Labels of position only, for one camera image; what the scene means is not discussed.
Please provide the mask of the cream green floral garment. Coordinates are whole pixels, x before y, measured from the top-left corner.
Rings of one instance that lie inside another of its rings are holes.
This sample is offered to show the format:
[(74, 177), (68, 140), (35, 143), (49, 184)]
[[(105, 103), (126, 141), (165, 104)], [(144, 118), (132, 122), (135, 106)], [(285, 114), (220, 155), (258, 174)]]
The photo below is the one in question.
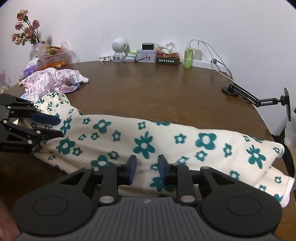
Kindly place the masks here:
[(59, 117), (60, 124), (45, 125), (63, 137), (41, 141), (33, 155), (66, 173), (92, 166), (96, 171), (124, 164), (131, 155), (137, 169), (126, 196), (174, 195), (164, 185), (157, 159), (183, 164), (191, 170), (209, 166), (273, 196), (282, 207), (290, 200), (294, 178), (273, 167), (284, 152), (282, 144), (227, 130), (201, 130), (192, 126), (112, 115), (86, 115), (70, 104), (65, 94), (52, 92), (35, 103), (42, 113)]

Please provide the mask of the pink floral satin garment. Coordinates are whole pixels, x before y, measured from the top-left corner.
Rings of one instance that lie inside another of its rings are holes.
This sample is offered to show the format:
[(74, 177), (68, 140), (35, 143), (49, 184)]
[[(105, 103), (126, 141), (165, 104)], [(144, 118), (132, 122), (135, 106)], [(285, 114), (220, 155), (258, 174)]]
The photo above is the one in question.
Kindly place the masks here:
[(47, 68), (36, 71), (26, 77), (22, 84), (28, 95), (28, 100), (37, 102), (43, 96), (52, 93), (70, 93), (77, 90), (81, 84), (87, 84), (89, 79), (78, 70)]

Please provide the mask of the blue purple trimmed garment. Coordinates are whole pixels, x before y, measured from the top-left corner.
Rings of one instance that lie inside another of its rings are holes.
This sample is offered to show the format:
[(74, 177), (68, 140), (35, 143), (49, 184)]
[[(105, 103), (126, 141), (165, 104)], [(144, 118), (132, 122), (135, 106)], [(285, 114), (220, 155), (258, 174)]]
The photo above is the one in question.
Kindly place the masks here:
[[(75, 86), (74, 86), (74, 89), (73, 90), (67, 90), (67, 91), (64, 91), (62, 93), (71, 93), (71, 92), (74, 92), (75, 90), (77, 90), (78, 88), (80, 87), (80, 84), (77, 83)], [(28, 94), (27, 93), (24, 93), (20, 96), (20, 98), (22, 99), (25, 99), (25, 100), (30, 100), (29, 97), (28, 97)]]

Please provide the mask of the purple tissue pack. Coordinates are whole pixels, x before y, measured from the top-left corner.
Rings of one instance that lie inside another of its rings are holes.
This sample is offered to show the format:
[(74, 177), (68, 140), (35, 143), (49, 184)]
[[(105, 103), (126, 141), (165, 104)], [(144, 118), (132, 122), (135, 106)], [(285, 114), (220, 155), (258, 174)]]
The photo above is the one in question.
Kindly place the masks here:
[(38, 66), (38, 64), (40, 63), (39, 58), (34, 58), (32, 59), (27, 65), (25, 70), (23, 71), (23, 75), (20, 78), (26, 78), (28, 76), (30, 76), (31, 74), (33, 74), (36, 70), (35, 68)]

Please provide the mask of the plastic bag of snacks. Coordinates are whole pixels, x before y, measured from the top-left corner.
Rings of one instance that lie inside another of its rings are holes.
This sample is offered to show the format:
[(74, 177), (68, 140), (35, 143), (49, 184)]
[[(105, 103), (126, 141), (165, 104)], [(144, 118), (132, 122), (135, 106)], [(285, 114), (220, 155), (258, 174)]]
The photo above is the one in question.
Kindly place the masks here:
[(62, 42), (60, 46), (46, 44), (39, 51), (39, 61), (45, 68), (61, 68), (68, 64), (68, 44)]

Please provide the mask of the lace wrapped vase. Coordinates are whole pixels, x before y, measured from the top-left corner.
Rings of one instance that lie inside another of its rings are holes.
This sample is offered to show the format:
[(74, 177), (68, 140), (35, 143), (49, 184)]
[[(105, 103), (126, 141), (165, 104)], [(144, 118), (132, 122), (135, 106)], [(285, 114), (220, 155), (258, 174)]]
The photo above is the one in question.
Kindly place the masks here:
[(35, 44), (35, 57), (39, 57), (39, 51), (46, 45), (45, 41), (41, 41), (40, 43)]

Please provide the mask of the dried pink rose bouquet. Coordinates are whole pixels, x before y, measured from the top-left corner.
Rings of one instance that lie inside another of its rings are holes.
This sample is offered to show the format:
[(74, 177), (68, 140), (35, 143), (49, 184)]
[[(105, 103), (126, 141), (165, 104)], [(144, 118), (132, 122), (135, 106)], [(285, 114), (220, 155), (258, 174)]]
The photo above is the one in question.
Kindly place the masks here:
[(11, 35), (11, 41), (16, 45), (40, 44), (39, 32), (40, 23), (37, 19), (30, 21), (28, 17), (29, 11), (27, 9), (20, 10), (16, 19), (15, 29), (18, 31)]

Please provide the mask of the white power strip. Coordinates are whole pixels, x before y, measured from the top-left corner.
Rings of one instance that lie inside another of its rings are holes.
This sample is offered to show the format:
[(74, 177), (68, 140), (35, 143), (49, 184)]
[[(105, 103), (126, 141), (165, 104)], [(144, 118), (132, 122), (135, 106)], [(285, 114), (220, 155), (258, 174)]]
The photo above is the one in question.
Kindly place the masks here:
[(99, 57), (99, 61), (100, 62), (111, 62), (114, 60), (114, 56), (113, 55), (108, 55), (108, 56), (100, 56)]

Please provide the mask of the white robot speaker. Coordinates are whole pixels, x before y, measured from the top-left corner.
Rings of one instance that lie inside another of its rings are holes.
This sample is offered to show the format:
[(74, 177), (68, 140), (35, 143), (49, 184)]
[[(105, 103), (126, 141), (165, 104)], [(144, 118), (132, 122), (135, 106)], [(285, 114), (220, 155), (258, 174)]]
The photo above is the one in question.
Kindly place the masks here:
[(123, 62), (126, 56), (126, 49), (128, 47), (128, 43), (123, 38), (117, 38), (113, 41), (112, 50), (114, 51), (113, 62)]

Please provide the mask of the green white small boxes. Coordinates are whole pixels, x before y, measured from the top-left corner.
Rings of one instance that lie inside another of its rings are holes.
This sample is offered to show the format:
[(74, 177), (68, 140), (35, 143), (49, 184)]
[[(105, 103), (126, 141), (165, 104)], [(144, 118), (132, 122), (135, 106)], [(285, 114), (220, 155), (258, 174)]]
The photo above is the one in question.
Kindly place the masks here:
[(129, 52), (125, 56), (125, 62), (135, 62), (136, 57), (137, 57), (136, 52)]

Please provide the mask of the green spray bottle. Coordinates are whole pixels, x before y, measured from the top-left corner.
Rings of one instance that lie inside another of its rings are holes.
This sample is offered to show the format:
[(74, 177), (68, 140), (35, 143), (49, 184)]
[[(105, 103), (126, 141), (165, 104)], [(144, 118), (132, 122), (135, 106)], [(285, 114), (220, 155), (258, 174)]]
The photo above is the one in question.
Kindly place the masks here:
[(190, 68), (192, 66), (193, 49), (191, 47), (191, 41), (188, 41), (184, 51), (183, 66)]

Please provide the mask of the black tissue box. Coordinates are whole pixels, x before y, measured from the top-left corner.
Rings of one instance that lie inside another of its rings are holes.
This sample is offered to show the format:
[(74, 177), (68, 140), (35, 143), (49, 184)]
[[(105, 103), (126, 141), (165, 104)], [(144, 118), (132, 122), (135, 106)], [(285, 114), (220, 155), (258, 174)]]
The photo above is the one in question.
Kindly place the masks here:
[(180, 64), (180, 54), (173, 42), (160, 44), (156, 42), (158, 54), (156, 55), (156, 63), (161, 65), (178, 66)]

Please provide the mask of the white metal tin box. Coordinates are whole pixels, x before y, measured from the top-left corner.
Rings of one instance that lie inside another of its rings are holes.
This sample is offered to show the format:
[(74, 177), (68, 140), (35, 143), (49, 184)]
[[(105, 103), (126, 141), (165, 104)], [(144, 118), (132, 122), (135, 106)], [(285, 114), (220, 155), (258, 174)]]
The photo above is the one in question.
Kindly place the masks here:
[(158, 50), (137, 50), (137, 55), (135, 60), (139, 63), (156, 63), (156, 56)]

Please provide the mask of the white power charger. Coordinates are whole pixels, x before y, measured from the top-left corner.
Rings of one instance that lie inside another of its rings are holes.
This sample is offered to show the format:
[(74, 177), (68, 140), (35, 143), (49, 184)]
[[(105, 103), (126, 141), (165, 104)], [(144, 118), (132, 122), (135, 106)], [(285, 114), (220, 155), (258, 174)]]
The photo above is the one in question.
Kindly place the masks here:
[(202, 51), (200, 49), (194, 49), (194, 60), (202, 61)]

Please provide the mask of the small black box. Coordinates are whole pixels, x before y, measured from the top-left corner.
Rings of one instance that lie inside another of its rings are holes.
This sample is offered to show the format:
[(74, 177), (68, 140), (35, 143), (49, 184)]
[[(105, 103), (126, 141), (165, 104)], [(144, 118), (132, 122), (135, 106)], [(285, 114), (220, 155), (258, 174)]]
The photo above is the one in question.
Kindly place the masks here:
[(154, 43), (142, 43), (142, 50), (154, 50)]

